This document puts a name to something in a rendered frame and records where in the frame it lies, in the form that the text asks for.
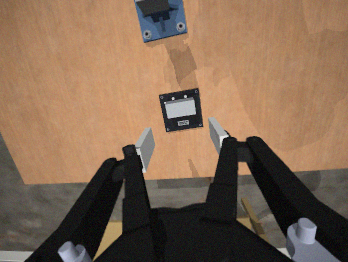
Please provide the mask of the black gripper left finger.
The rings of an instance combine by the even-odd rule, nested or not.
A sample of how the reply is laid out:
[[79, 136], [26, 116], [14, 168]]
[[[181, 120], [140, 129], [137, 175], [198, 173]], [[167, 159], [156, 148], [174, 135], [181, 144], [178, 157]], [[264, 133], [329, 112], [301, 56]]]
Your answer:
[[158, 262], [143, 175], [154, 148], [147, 127], [135, 145], [122, 148], [124, 159], [106, 159], [59, 227], [24, 262], [92, 262], [124, 181], [120, 261]]

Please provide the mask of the grey metal block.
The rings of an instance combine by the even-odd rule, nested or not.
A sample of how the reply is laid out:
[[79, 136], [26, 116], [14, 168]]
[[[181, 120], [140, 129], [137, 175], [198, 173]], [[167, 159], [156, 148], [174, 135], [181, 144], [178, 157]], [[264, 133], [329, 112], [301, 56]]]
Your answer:
[[196, 114], [193, 97], [167, 101], [165, 107], [168, 119]]

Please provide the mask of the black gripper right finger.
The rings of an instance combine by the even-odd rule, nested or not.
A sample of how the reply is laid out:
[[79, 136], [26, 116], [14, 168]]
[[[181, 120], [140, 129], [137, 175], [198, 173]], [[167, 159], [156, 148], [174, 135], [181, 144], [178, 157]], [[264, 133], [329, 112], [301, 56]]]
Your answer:
[[208, 123], [219, 158], [193, 239], [195, 262], [231, 260], [238, 162], [247, 162], [294, 262], [348, 262], [348, 219], [319, 201], [260, 137], [237, 141], [215, 117]]

